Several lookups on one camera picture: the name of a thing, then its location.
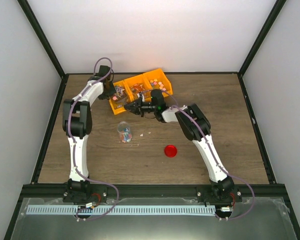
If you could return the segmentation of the clear plastic jar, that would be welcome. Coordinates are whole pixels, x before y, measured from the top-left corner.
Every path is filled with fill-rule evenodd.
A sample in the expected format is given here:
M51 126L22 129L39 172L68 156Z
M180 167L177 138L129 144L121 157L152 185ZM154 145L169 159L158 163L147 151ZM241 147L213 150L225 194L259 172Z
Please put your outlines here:
M132 140L131 128L126 121L121 121L117 125L117 132L122 143L129 143Z

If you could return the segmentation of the red jar lid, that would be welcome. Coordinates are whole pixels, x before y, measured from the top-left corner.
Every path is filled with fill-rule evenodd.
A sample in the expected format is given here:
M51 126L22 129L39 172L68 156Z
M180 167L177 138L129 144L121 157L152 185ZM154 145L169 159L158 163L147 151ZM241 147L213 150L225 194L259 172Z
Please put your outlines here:
M178 153L177 148L174 145L167 145L164 148L164 154L168 158L174 158Z

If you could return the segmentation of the brown slotted plastic scoop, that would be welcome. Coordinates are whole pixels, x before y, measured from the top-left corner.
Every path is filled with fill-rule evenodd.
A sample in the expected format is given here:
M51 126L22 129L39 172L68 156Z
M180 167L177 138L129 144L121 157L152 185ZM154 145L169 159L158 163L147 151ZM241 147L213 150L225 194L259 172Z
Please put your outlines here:
M117 95L116 100L114 101L117 105L125 105L127 103L133 102L134 96L129 96L127 94Z

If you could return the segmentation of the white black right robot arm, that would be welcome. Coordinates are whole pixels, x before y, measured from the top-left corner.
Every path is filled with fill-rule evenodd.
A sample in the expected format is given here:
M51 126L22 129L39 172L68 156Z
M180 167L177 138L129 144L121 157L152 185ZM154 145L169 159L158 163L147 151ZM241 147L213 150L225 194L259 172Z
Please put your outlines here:
M154 113L161 123L178 123L184 136L198 149L208 171L213 198L222 202L234 189L234 181L222 164L211 135L211 124L196 104L179 107L168 106L164 94L166 91L150 91L150 101L145 101L144 93L137 99L124 105L124 109L143 117L145 113Z

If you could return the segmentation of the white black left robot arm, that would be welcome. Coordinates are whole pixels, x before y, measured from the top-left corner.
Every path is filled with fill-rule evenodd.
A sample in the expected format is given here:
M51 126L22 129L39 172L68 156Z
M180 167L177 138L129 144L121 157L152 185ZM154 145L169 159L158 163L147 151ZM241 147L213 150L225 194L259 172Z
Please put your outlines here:
M87 143L93 126L91 106L98 98L108 97L114 89L112 72L110 66L101 65L77 96L63 102L62 129L70 149L67 185L74 190L75 197L81 202L87 202L92 196L92 189L88 186L90 183L112 186L110 183L90 179L87 166Z

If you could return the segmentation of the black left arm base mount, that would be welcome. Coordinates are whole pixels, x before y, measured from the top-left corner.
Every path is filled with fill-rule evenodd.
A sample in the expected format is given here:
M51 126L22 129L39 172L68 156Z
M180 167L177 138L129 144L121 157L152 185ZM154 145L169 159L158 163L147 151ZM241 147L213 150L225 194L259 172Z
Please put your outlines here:
M64 203L86 204L90 202L104 203L107 199L108 187L93 184L89 181L73 181L69 179L63 194Z

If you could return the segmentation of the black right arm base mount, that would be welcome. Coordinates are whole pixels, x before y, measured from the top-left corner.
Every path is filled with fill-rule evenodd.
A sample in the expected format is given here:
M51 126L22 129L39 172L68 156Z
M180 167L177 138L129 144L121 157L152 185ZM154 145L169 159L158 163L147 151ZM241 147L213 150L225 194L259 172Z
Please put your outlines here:
M237 194L239 190L236 186L227 190L217 190L216 187L208 184L195 187L198 202L210 205L230 204L233 200L236 203L241 203L242 197Z

